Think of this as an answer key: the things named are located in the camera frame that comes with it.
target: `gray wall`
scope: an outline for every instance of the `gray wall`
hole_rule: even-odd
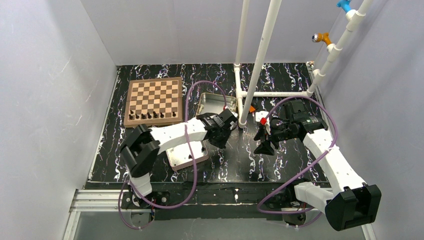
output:
[[[63,237],[116,67],[79,0],[0,3],[0,239]]]
[[[116,65],[233,63],[242,0],[81,0]],[[306,62],[341,11],[337,1],[284,0],[266,62]],[[255,62],[270,0],[250,1],[242,63]]]
[[[335,42],[346,23],[337,18]],[[381,189],[377,239],[423,239],[423,29],[424,2],[375,0],[320,88],[341,152]],[[326,57],[323,49],[317,68]]]

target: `cable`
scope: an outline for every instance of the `cable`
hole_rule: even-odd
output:
[[[216,83],[211,82],[211,81],[204,81],[204,80],[203,81],[198,81],[198,82],[194,83],[190,87],[190,89],[188,90],[188,93],[186,95],[186,99],[185,99],[185,119],[184,119],[185,123],[187,123],[189,121],[189,98],[192,95],[192,92],[193,92],[194,87],[197,86],[197,85],[199,85],[199,84],[212,84],[215,87],[217,87],[221,91],[221,93],[223,95],[223,98],[224,98],[224,109],[227,107],[227,99],[226,99],[226,96],[225,96],[225,92],[224,92],[224,90],[220,86],[218,86]],[[137,195],[140,196],[140,198],[143,199],[143,201],[145,201],[146,203],[148,203],[149,205],[151,205],[152,208],[155,207],[155,208],[158,208],[158,209],[176,209],[176,208],[181,207],[182,205],[186,204],[192,198],[192,195],[194,194],[194,192],[196,190],[197,178],[198,178],[198,171],[197,171],[197,165],[196,165],[195,155],[193,154],[192,146],[190,145],[190,138],[189,138],[189,133],[188,133],[188,130],[187,130],[187,124],[184,126],[184,135],[185,135],[185,139],[186,139],[187,144],[188,144],[188,148],[190,149],[191,156],[193,157],[192,158],[192,161],[193,161],[193,171],[194,171],[193,178],[194,179],[193,179],[193,187],[191,188],[190,194],[187,196],[187,198],[184,201],[180,202],[179,204],[172,205],[172,206],[162,206],[162,205],[158,205],[158,204],[156,204],[154,202],[151,202],[147,198],[145,198],[137,190],[137,188],[134,187],[134,185],[133,185],[133,183],[131,181],[129,181],[129,182],[128,181],[124,181],[124,183],[122,185],[122,188],[120,190],[120,193],[119,193],[119,197],[118,197],[118,212],[119,212],[119,216],[120,216],[122,222],[127,227],[129,227],[131,229],[134,229],[134,230],[138,230],[138,229],[143,229],[143,228],[149,226],[153,222],[153,221],[151,221],[151,222],[149,222],[148,224],[146,224],[144,226],[136,227],[136,226],[131,226],[129,223],[127,223],[125,221],[125,219],[124,219],[124,217],[122,215],[122,212],[121,212],[121,197],[122,197],[122,193],[124,191],[125,184],[127,184],[127,183],[129,183],[129,185],[137,193]]]
[[[338,131],[337,131],[337,127],[336,127],[336,123],[334,121],[334,119],[331,117],[331,115],[327,112],[327,110],[321,105],[319,104],[317,101],[315,101],[314,99],[307,97],[307,96],[290,96],[287,98],[284,98],[283,100],[279,101],[272,109],[271,111],[269,111],[268,115],[265,117],[266,119],[269,118],[271,116],[271,114],[278,108],[278,106],[280,106],[281,104],[291,100],[291,99],[296,99],[296,98],[302,98],[302,99],[307,99],[311,102],[313,102],[314,104],[316,104],[322,111],[324,111],[325,114],[327,114],[328,119],[331,122],[331,125],[334,128],[334,139],[332,140],[329,148],[332,148],[335,144],[336,144],[336,140],[337,140],[337,136],[338,136]],[[323,159],[329,152],[325,151],[323,152],[315,161],[313,161],[308,167],[304,168],[302,171],[300,171],[298,174],[296,174],[294,177],[290,178],[286,183],[284,183],[283,185],[281,185],[280,187],[278,187],[277,189],[275,189],[273,192],[271,192],[270,194],[268,194],[266,197],[264,197],[256,206],[256,209],[264,214],[300,214],[300,213],[304,213],[307,211],[310,211],[313,209],[313,207],[304,209],[304,210],[300,210],[300,211],[269,211],[269,210],[262,210],[261,206],[271,197],[273,197],[274,195],[276,195],[277,193],[279,193],[282,189],[284,189],[285,187],[287,187],[289,184],[291,184],[294,180],[298,179],[300,176],[302,176],[303,174],[305,174],[308,170],[310,170],[313,166],[315,166],[315,164],[317,164],[321,159]],[[318,214],[317,217],[315,217],[312,221],[308,222],[307,224],[302,225],[302,227],[306,227],[309,224],[315,222],[319,216],[321,214]]]

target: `wooden chessboard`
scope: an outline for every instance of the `wooden chessboard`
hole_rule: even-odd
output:
[[[129,82],[123,125],[163,126],[183,121],[181,77],[132,80]]]

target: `marble pattern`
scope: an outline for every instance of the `marble pattern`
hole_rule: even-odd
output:
[[[241,86],[248,88],[253,64],[241,66]],[[128,176],[123,161],[119,158],[119,145],[132,128],[124,127],[123,113],[130,80],[172,78],[183,79],[183,99],[190,86],[201,80],[218,84],[227,95],[235,96],[235,76],[232,64],[173,64],[173,65],[125,65],[117,70],[116,86],[109,106],[106,124],[98,146],[95,164],[90,173],[90,182],[122,182]],[[257,91],[303,91],[311,80],[304,63],[266,63],[256,87]],[[211,84],[201,85],[193,91],[189,101],[189,116],[193,117],[201,93],[219,93]],[[253,99],[259,110],[270,110],[281,98]],[[306,101],[306,105],[314,114],[320,114],[318,107]],[[209,159],[198,164],[199,182],[286,182],[301,169],[309,165],[314,157],[300,140],[292,139],[280,143],[276,156],[255,155],[257,142],[253,141],[258,127],[249,114],[244,129],[236,129],[231,133],[225,149],[217,149],[207,143]],[[317,165],[305,178],[313,181],[325,181],[326,177]],[[161,153],[151,175],[152,182],[183,182],[193,180],[193,168],[188,167],[173,171],[166,153]]]

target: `blue valve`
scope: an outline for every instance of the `blue valve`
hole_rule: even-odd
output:
[[[351,0],[340,0],[337,3],[337,7],[342,8],[346,13],[348,13],[350,10],[352,10],[351,6],[349,6],[350,3]]]

